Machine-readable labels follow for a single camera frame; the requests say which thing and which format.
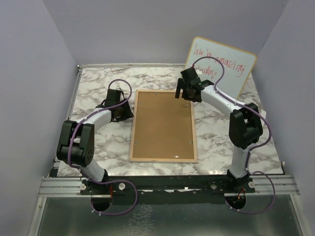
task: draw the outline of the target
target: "screw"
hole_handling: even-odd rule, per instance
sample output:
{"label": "screw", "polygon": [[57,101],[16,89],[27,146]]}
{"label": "screw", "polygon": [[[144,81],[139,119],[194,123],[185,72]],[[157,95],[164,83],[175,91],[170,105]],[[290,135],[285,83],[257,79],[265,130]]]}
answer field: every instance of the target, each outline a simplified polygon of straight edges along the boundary
{"label": "screw", "polygon": [[119,188],[120,190],[124,190],[124,189],[126,188],[126,185],[125,185],[124,183],[120,183],[120,184],[118,185],[118,188]]}
{"label": "screw", "polygon": [[83,190],[86,190],[86,188],[87,188],[87,187],[86,187],[85,184],[82,183],[82,184],[80,185],[80,189],[81,189],[82,191],[83,191]]}
{"label": "screw", "polygon": [[250,182],[248,183],[248,187],[249,187],[249,188],[255,188],[255,183],[254,183],[253,181],[250,181]]}

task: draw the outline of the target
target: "wooden frame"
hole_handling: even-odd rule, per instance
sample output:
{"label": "wooden frame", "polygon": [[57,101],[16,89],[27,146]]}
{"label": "wooden frame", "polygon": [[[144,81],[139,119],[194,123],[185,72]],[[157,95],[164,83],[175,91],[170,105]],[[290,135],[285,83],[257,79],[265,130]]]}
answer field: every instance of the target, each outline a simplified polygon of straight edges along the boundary
{"label": "wooden frame", "polygon": [[134,150],[134,138],[135,138],[135,127],[136,127],[136,119],[137,119],[137,108],[138,108],[138,96],[140,92],[173,92],[175,90],[160,90],[160,89],[140,89],[136,91],[136,97],[134,102],[134,118],[132,122],[132,134],[131,134],[131,144],[130,144],[130,153],[129,159],[130,161],[153,161],[153,162],[188,162],[188,163],[195,163],[197,162],[197,144],[196,144],[196,130],[195,130],[195,120],[194,120],[194,112],[193,112],[193,104],[190,102],[190,113],[191,113],[191,127],[192,127],[192,144],[193,144],[193,159],[167,159],[167,158],[133,158],[133,150]]}

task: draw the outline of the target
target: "white marble table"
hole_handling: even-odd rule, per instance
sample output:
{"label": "white marble table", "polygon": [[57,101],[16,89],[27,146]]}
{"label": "white marble table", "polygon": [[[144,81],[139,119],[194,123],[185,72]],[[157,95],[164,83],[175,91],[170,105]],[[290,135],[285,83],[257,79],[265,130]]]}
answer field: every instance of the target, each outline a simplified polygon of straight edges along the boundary
{"label": "white marble table", "polygon": [[[106,98],[108,84],[114,79],[127,80],[136,89],[175,89],[181,67],[130,67],[130,68],[85,68],[72,113],[77,120],[90,113]],[[113,89],[122,89],[128,95],[128,86],[116,82]],[[134,106],[135,93],[129,101]],[[262,112],[257,91],[252,78],[249,78],[240,101],[254,102]],[[229,120],[218,110],[206,103],[194,104],[198,163],[139,163],[129,161],[132,119],[110,123],[95,135],[94,159],[111,176],[160,176],[160,175],[215,175],[225,174],[232,160],[232,143],[228,137]],[[264,134],[260,143],[268,137]],[[257,148],[250,159],[250,172],[263,171],[269,174],[282,174],[281,164],[274,142]],[[77,170],[61,162],[58,176],[79,176]]]}

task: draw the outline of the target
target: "light gray wall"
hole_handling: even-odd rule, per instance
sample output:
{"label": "light gray wall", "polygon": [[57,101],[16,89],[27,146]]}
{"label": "light gray wall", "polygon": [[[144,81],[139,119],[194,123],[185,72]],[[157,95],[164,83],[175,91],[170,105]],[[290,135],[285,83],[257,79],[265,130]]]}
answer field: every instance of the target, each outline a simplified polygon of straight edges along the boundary
{"label": "light gray wall", "polygon": [[27,235],[76,63],[41,0],[0,3],[0,235]]}
{"label": "light gray wall", "polygon": [[43,0],[79,64],[184,63],[202,36],[258,54],[288,0]]}
{"label": "light gray wall", "polygon": [[314,13],[314,0],[288,3],[258,55],[253,78],[315,234]]}

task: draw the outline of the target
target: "red handwriting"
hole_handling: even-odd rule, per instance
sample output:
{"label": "red handwriting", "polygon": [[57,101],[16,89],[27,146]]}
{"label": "red handwriting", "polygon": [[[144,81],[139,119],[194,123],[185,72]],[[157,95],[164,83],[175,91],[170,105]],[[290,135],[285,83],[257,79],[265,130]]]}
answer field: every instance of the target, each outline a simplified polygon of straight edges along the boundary
{"label": "red handwriting", "polygon": [[240,72],[236,77],[241,77],[243,72],[245,71],[245,65],[238,65],[236,61],[232,61],[225,58],[216,57],[222,64],[226,65],[227,68],[232,68],[233,70],[236,70],[237,72]]}
{"label": "red handwriting", "polygon": [[[194,51],[193,51],[194,55],[198,55],[198,56],[207,55],[208,57],[214,57],[208,49],[206,49],[206,52],[204,52],[204,50],[199,48],[198,46],[199,46],[198,44],[195,44],[194,46]],[[216,59],[218,59],[227,68],[231,68],[232,70],[239,72],[238,75],[236,75],[236,77],[241,77],[243,72],[245,71],[246,66],[238,64],[237,61],[235,60],[229,60],[227,58],[219,58],[219,57],[216,57]],[[210,69],[210,66],[207,69],[200,68],[200,66],[198,66],[197,69],[201,70],[202,73],[204,74],[210,75],[212,79],[217,74],[216,72],[214,73],[213,70]]]}
{"label": "red handwriting", "polygon": [[196,67],[197,70],[201,70],[203,74],[207,74],[211,76],[211,79],[213,79],[215,77],[215,75],[217,74],[216,72],[214,73],[213,70],[210,69],[210,66],[208,66],[207,69],[203,69],[200,66]]}
{"label": "red handwriting", "polygon": [[203,50],[198,48],[198,44],[195,44],[195,50],[193,51],[193,54],[203,56]]}

